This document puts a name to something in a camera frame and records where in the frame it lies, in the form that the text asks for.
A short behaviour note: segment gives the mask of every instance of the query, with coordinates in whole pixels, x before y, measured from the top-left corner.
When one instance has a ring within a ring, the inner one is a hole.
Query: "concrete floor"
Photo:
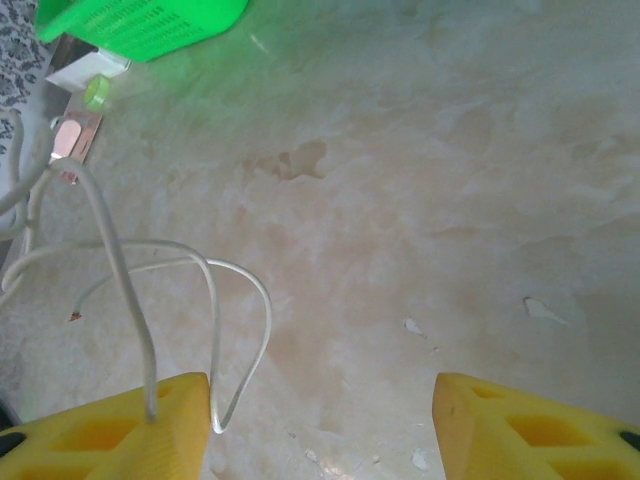
[[[90,164],[121,235],[237,261],[275,303],[202,478],[443,479],[441,371],[640,423],[639,21],[631,0],[256,1],[118,80]],[[93,237],[81,189],[53,190],[46,241]],[[44,262],[2,312],[23,418],[140,385],[112,286],[66,322],[105,269]],[[217,278],[229,398],[261,305]],[[195,268],[135,282],[161,376],[206,370]]]

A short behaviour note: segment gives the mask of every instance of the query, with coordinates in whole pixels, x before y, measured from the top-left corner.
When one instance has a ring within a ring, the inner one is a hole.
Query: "debris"
[[[568,322],[564,318],[560,318],[558,315],[553,313],[540,300],[536,300],[531,297],[524,297],[522,301],[524,302],[524,308],[527,309],[527,315],[531,318],[547,318],[562,325],[568,325]]]
[[[411,455],[411,463],[413,463],[414,467],[418,470],[422,470],[423,472],[426,472],[431,468],[427,463],[427,452],[424,448],[416,448],[413,451],[413,455]]]
[[[416,335],[420,335],[422,338],[427,338],[427,336],[422,333],[420,327],[413,318],[407,317],[404,319],[404,328],[406,328],[411,333],[415,333]]]
[[[307,448],[307,451],[304,452],[304,456],[311,460],[313,463],[318,463],[318,456],[313,450]]]

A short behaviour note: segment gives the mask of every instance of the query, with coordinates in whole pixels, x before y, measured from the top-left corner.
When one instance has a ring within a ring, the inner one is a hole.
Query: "black and white cloth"
[[[37,0],[0,0],[0,108],[24,107],[51,59],[37,39],[34,19]],[[0,159],[8,149],[12,128],[0,124]]]

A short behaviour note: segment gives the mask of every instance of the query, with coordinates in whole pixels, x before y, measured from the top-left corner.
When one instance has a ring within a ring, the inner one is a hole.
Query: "white wire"
[[[9,156],[11,191],[9,191],[4,197],[0,199],[0,214],[3,213],[3,209],[6,208],[4,210],[4,212],[6,212],[9,211],[12,206],[16,206],[16,220],[10,228],[0,229],[0,238],[13,238],[23,230],[25,231],[25,237],[21,248],[21,257],[7,269],[5,276],[2,279],[2,289],[4,290],[5,294],[0,297],[0,307],[12,298],[12,296],[15,294],[20,284],[22,283],[25,270],[34,262],[50,255],[59,255],[61,253],[66,253],[73,250],[96,249],[104,247],[113,273],[96,282],[80,296],[79,300],[76,302],[76,307],[74,308],[74,315],[72,315],[72,319],[80,317],[80,307],[88,296],[90,296],[97,288],[106,283],[109,279],[115,279],[120,293],[125,299],[125,303],[134,321],[134,325],[140,339],[140,345],[142,347],[143,355],[145,412],[147,421],[149,423],[152,423],[155,421],[157,416],[158,402],[155,350],[153,347],[153,341],[149,332],[149,328],[144,318],[142,309],[140,308],[140,304],[133,288],[133,284],[131,283],[131,277],[129,274],[168,266],[194,263],[197,264],[201,268],[207,282],[214,327],[212,339],[213,348],[210,367],[210,407],[212,426],[213,430],[216,433],[224,432],[229,424],[233,412],[235,411],[238,400],[246,389],[247,383],[255,373],[255,370],[265,353],[267,343],[269,341],[269,336],[271,334],[271,327],[273,323],[271,300],[269,298],[269,293],[267,292],[262,282],[260,282],[260,280],[251,272],[240,267],[239,265],[231,262],[226,262],[224,260],[207,259],[196,250],[178,242],[153,239],[119,239],[100,188],[98,187],[95,179],[89,173],[89,171],[85,167],[77,163],[75,160],[67,158],[56,160],[52,165],[48,165],[51,148],[53,145],[53,134],[48,129],[41,129],[39,131],[37,147],[34,149],[36,153],[39,154],[39,156],[33,162],[33,166],[25,175],[25,178],[20,180],[18,169],[23,137],[22,122],[20,120],[20,117],[15,115],[14,113],[11,113],[8,118],[14,123],[15,126],[15,134]],[[52,172],[53,170],[70,170],[77,175],[80,184],[85,188],[85,191],[89,198],[89,203],[96,217],[96,222],[98,224],[98,229],[100,231],[102,241],[90,240],[63,242],[58,245],[34,248],[37,240],[37,227],[39,223],[40,206],[42,204],[42,198],[46,191],[47,185],[49,184],[51,178],[54,176]],[[29,190],[32,190],[32,198],[27,205],[27,195]],[[164,260],[159,262],[150,262],[128,268],[124,259],[122,247],[164,248],[178,251],[182,254],[188,255],[188,257]],[[258,352],[256,353],[246,374],[240,381],[240,384],[236,389],[227,412],[223,416],[222,420],[220,420],[218,395],[216,393],[220,369],[220,315],[216,284],[209,265],[224,267],[248,278],[262,295],[265,305],[265,329],[260,348],[258,349]]]
[[[238,400],[240,399],[240,396],[242,395],[244,389],[246,388],[246,384],[249,382],[249,380],[251,379],[251,377],[253,376],[253,373],[255,372],[256,368],[258,368],[258,364],[260,363],[260,359],[262,358],[262,356],[264,355],[264,352],[267,348],[267,343],[269,342],[269,337],[271,335],[271,328],[273,325],[273,318],[272,318],[272,306],[271,306],[271,299],[269,297],[269,292],[267,291],[267,289],[265,288],[265,286],[263,285],[263,283],[250,271],[242,268],[240,265],[237,265],[235,263],[232,262],[227,262],[224,260],[219,260],[219,259],[215,259],[215,258],[207,258],[206,259],[207,263],[209,265],[216,265],[218,267],[223,267],[223,268],[227,268],[229,270],[233,270],[234,272],[239,273],[240,275],[244,276],[245,278],[247,278],[251,283],[253,283],[253,285],[258,289],[258,291],[260,292],[260,294],[262,295],[262,300],[264,301],[264,307],[265,307],[265,328],[264,328],[264,332],[262,334],[262,341],[260,343],[260,348],[258,349],[258,352],[256,353],[255,357],[253,358],[253,361],[251,362],[251,366],[249,367],[249,369],[247,370],[247,373],[245,374],[244,378],[242,379],[242,381],[240,382],[238,388],[236,389],[235,394],[232,397],[231,403],[229,404],[229,408],[227,409],[227,413],[224,415],[222,421],[220,420],[220,416],[219,416],[219,406],[218,406],[218,401],[217,401],[217,395],[214,392],[214,385],[217,383],[216,380],[218,379],[218,367],[217,364],[219,362],[219,358],[215,358],[214,355],[212,355],[211,357],[211,369],[210,369],[210,378],[212,379],[211,381],[211,419],[213,422],[213,430],[216,433],[222,433],[226,430],[227,425],[229,424],[229,420],[231,419],[231,416],[233,414],[233,411],[236,408],[236,404],[238,403]],[[144,272],[144,271],[148,271],[148,270],[156,270],[158,268],[164,268],[164,267],[171,267],[171,266],[178,266],[178,265],[190,265],[195,263],[194,260],[192,258],[188,258],[188,257],[182,257],[182,258],[174,258],[174,259],[170,259],[170,260],[159,260],[156,262],[147,262],[147,263],[141,263],[139,265],[135,265],[129,268],[129,273],[138,273],[138,272]],[[104,285],[105,283],[107,283],[111,278],[113,278],[112,275],[105,275],[104,277],[102,277],[100,280],[98,280],[97,282],[95,282],[93,285],[89,286],[89,288],[87,288],[82,295],[80,295],[80,297],[78,298],[78,300],[76,301],[74,308],[73,308],[73,313],[71,314],[71,318],[72,319],[76,319],[76,318],[80,318],[80,312],[82,311],[82,305],[84,303],[84,301],[93,293],[95,292],[98,288],[100,288],[102,285]],[[219,327],[220,327],[220,323],[219,322],[214,322],[214,344],[216,343],[216,339],[220,339],[220,331],[219,331]]]

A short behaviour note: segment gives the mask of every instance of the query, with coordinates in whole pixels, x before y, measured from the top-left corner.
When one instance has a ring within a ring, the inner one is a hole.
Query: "green basket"
[[[68,33],[146,62],[224,32],[248,0],[40,0],[36,32],[51,42]]]

